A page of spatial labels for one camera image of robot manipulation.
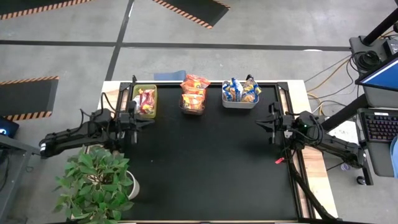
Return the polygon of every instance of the candy package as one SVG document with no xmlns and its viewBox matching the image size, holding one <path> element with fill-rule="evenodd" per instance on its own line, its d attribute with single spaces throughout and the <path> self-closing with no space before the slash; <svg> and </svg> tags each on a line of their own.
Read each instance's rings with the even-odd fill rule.
<svg viewBox="0 0 398 224">
<path fill-rule="evenodd" d="M 223 85 L 223 97 L 226 101 L 240 102 L 243 93 L 243 86 L 235 78 Z"/>
<path fill-rule="evenodd" d="M 243 84 L 241 102 L 257 103 L 260 93 L 261 88 L 259 85 L 257 85 L 253 78 L 248 78 Z"/>
<path fill-rule="evenodd" d="M 138 90 L 133 99 L 136 102 L 136 113 L 150 115 L 155 113 L 155 90 Z"/>
<path fill-rule="evenodd" d="M 188 74 L 182 87 L 181 109 L 185 113 L 202 114 L 205 109 L 206 88 L 210 82 L 203 77 Z"/>
</svg>

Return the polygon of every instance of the concrete floor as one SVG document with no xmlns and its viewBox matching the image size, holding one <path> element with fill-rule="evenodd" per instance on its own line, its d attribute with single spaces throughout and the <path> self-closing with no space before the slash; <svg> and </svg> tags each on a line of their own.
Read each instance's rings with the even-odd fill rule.
<svg viewBox="0 0 398 224">
<path fill-rule="evenodd" d="M 349 46 L 348 38 L 366 35 L 396 7 L 393 0 L 222 0 L 231 10 L 212 30 L 204 29 L 151 0 L 135 0 L 124 42 L 172 42 L 206 44 L 268 44 Z M 0 21 L 0 40 L 108 41 L 115 42 L 128 0 L 95 0 L 31 16 Z M 59 75 L 53 115 L 48 119 L 21 121 L 17 138 L 37 145 L 45 134 L 77 126 L 79 108 L 93 111 L 98 104 L 112 47 L 56 47 L 0 45 L 0 82 Z M 199 50 L 122 48 L 113 80 L 153 80 L 155 72 L 186 70 L 209 79 L 244 78 L 305 80 L 347 56 L 349 52 L 304 52 L 294 50 Z M 353 78 L 354 71 L 349 70 Z M 331 70 L 306 83 L 311 89 Z M 341 69 L 313 93 L 321 96 L 349 82 Z M 353 87 L 341 93 L 347 93 Z M 344 104 L 349 95 L 327 98 Z M 318 105 L 311 100 L 312 109 Z M 341 106 L 324 107 L 327 115 Z M 24 175 L 12 214 L 28 217 L 28 223 L 61 222 L 52 214 L 57 193 L 54 177 L 62 175 L 68 156 L 76 150 L 40 160 Z M 326 166 L 339 162 L 325 156 Z M 396 223 L 398 182 L 373 175 L 374 186 L 357 185 L 356 170 L 329 171 L 329 180 L 340 218 L 357 222 Z"/>
</svg>

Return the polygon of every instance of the green leaves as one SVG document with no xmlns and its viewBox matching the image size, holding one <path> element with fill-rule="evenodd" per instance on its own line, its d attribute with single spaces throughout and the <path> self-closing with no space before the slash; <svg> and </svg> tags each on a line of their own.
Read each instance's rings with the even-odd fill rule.
<svg viewBox="0 0 398 224">
<path fill-rule="evenodd" d="M 73 215 L 81 224 L 116 224 L 122 211 L 133 205 L 127 192 L 133 184 L 126 175 L 128 163 L 122 155 L 113 156 L 98 146 L 70 157 L 63 177 L 56 178 L 56 190 L 62 187 L 65 194 L 59 197 L 54 212 L 65 207 L 65 215 Z"/>
</svg>

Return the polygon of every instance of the keyboard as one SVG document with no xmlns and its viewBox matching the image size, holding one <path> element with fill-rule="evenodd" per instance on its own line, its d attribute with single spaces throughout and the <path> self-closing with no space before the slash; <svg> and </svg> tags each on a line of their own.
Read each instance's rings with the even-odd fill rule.
<svg viewBox="0 0 398 224">
<path fill-rule="evenodd" d="M 359 109 L 364 136 L 369 142 L 391 142 L 398 135 L 398 111 Z"/>
</svg>

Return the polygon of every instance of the red tag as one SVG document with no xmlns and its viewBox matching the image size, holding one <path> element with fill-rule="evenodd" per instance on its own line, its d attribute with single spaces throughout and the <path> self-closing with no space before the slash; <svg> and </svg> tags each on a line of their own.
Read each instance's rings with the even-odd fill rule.
<svg viewBox="0 0 398 224">
<path fill-rule="evenodd" d="M 282 161 L 284 161 L 285 158 L 281 157 L 280 159 L 278 159 L 277 161 L 275 161 L 276 164 L 280 164 Z"/>
</svg>

